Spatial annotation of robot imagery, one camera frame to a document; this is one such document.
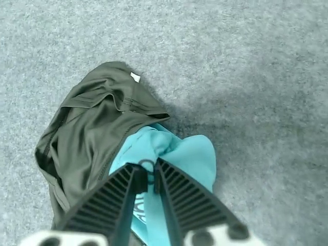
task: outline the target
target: carpet floor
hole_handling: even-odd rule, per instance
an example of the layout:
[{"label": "carpet floor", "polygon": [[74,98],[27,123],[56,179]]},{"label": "carpet floor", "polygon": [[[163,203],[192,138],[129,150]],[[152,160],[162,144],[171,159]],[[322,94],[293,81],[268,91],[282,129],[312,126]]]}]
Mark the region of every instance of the carpet floor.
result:
[{"label": "carpet floor", "polygon": [[326,0],[1,0],[0,245],[48,229],[33,152],[91,69],[120,60],[217,154],[215,194],[268,246],[328,241]]}]

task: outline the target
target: turquoise cloth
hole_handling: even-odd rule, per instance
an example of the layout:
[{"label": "turquoise cloth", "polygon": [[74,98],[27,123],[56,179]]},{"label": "turquoise cloth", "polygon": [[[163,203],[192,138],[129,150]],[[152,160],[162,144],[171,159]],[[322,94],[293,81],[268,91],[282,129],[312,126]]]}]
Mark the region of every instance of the turquoise cloth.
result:
[{"label": "turquoise cloth", "polygon": [[[211,141],[203,135],[180,139],[160,124],[143,127],[129,136],[114,159],[109,174],[127,162],[137,164],[147,159],[156,163],[159,157],[188,173],[212,192],[216,159]],[[153,171],[150,162],[141,166]],[[148,192],[137,195],[131,229],[148,246],[170,246],[160,195],[154,194],[153,186],[149,184]]]}]

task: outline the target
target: dark green cloth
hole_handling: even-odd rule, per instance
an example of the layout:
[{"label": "dark green cloth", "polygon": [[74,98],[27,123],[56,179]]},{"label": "dark green cloth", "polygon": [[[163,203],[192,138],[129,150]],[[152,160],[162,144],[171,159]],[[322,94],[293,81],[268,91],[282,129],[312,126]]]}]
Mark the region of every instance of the dark green cloth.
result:
[{"label": "dark green cloth", "polygon": [[121,62],[104,63],[73,87],[35,150],[46,178],[54,229],[64,214],[108,176],[125,139],[170,116]]}]

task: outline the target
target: light blue shirt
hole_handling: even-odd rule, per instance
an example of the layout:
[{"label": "light blue shirt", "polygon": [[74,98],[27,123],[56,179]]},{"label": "light blue shirt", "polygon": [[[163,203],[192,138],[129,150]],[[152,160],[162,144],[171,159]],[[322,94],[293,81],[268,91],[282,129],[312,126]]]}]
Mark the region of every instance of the light blue shirt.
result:
[{"label": "light blue shirt", "polygon": [[[156,163],[162,158],[180,168],[212,192],[216,177],[216,158],[211,141],[196,135],[180,139],[160,124],[143,127],[129,136],[113,160],[109,174],[127,162],[139,163],[148,159]],[[149,162],[142,167],[153,172]],[[167,224],[160,195],[154,185],[135,199],[131,229],[148,246],[170,246]]]}]

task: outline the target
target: clothing tag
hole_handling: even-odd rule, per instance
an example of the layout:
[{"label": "clothing tag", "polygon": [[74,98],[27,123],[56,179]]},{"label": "clothing tag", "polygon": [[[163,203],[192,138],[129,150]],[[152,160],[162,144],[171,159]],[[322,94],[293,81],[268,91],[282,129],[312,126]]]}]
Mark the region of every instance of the clothing tag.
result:
[{"label": "clothing tag", "polygon": [[134,74],[133,72],[130,73],[131,77],[133,77],[134,81],[139,83],[141,76]]}]

